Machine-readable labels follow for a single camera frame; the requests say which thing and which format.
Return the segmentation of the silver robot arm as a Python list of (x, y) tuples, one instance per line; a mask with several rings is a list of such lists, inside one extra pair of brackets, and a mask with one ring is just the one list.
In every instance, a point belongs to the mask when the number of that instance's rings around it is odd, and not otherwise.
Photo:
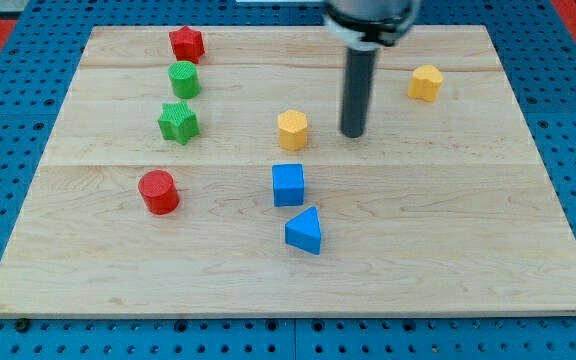
[(393, 47), (415, 22), (422, 0), (327, 0), (324, 23), (346, 45), (340, 131), (365, 132), (379, 50)]

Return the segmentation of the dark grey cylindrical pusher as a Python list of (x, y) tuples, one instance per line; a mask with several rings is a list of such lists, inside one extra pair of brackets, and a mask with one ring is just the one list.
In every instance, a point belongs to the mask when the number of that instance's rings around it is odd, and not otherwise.
[(377, 49), (347, 49), (340, 131), (348, 138), (359, 138), (364, 134), (377, 54)]

